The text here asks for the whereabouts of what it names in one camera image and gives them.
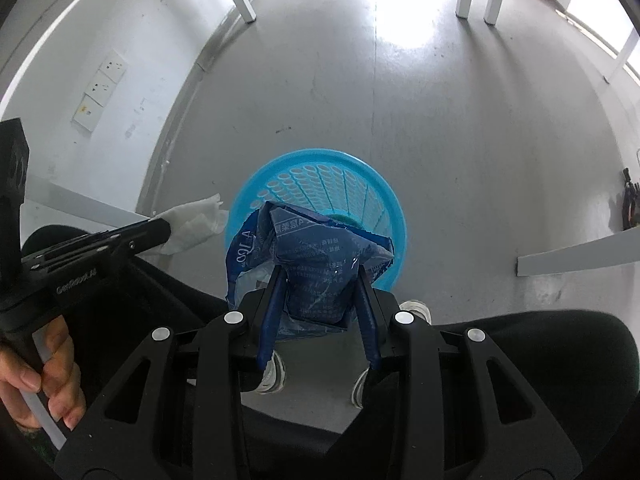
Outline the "person's left hand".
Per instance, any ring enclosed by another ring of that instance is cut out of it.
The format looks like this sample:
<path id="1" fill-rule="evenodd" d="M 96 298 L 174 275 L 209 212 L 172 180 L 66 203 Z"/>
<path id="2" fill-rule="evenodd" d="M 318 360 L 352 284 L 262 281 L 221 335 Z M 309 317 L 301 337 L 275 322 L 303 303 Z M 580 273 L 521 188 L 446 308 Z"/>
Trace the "person's left hand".
<path id="1" fill-rule="evenodd" d="M 32 432 L 41 427 L 22 397 L 23 392 L 43 392 L 51 416 L 73 430 L 86 412 L 80 388 L 80 369 L 74 358 L 73 339 L 62 316 L 44 331 L 44 343 L 51 352 L 42 372 L 36 372 L 12 349 L 1 345 L 1 401 L 18 428 Z"/>

